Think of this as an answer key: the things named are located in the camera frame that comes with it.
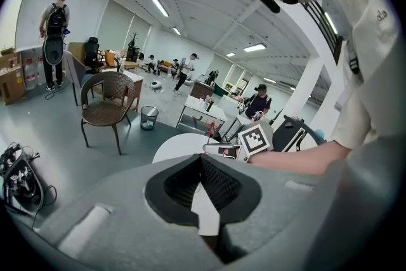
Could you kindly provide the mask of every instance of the black and white square marker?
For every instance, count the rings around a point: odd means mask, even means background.
[[[239,133],[239,139],[248,156],[261,152],[270,146],[259,124]]]

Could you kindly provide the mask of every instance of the black pants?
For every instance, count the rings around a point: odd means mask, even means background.
[[[151,68],[152,68],[152,70],[154,71],[154,74],[156,74],[157,71],[155,70],[155,66],[154,66],[154,64],[153,64],[152,62],[150,62],[150,63],[148,64],[148,72],[151,72]]]
[[[48,86],[53,84],[52,80],[52,65],[46,61],[45,52],[43,47],[43,63],[44,63],[44,72],[45,72],[45,79]],[[55,75],[56,75],[56,82],[58,84],[62,83],[62,61],[55,66]]]
[[[179,90],[180,86],[183,85],[183,83],[185,82],[187,77],[188,77],[188,75],[186,75],[186,74],[184,74],[182,72],[180,73],[179,81],[178,81],[178,84],[175,87],[175,90],[177,90],[177,91]]]

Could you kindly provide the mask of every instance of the round white table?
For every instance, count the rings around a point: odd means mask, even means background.
[[[207,136],[195,133],[184,133],[166,140],[155,153],[152,163],[166,159],[203,153],[203,145],[207,143]],[[218,143],[210,139],[209,143]],[[218,235],[220,215],[211,203],[209,196],[201,183],[197,186],[190,209],[199,216],[199,235]]]

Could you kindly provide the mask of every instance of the chair leg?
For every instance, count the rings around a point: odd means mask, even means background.
[[[117,125],[113,124],[112,127],[113,127],[113,130],[114,130],[115,142],[117,142],[117,148],[119,149],[119,154],[121,155],[119,135],[117,134]]]
[[[127,118],[127,121],[128,121],[129,126],[131,126],[131,122],[129,122],[129,118],[128,118],[128,115],[127,115],[127,114],[126,114],[126,118]]]
[[[75,90],[75,84],[74,83],[72,83],[72,87],[74,89],[74,98],[75,98],[75,103],[76,103],[76,106],[77,106],[76,90]]]
[[[82,133],[83,133],[84,141],[86,142],[86,146],[87,146],[87,148],[89,148],[88,139],[86,138],[86,134],[84,133],[84,128],[83,128],[83,124],[85,124],[85,123],[86,123],[86,122],[84,122],[83,119],[82,119],[82,120],[81,120]]]

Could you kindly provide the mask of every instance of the railing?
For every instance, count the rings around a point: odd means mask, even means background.
[[[326,19],[324,15],[323,8],[316,0],[311,0],[306,3],[302,3],[302,5],[317,24],[327,44],[329,45],[334,60],[336,61],[336,63],[338,63],[338,57],[341,51],[341,43],[343,41],[343,38],[337,36],[334,33],[329,21]]]

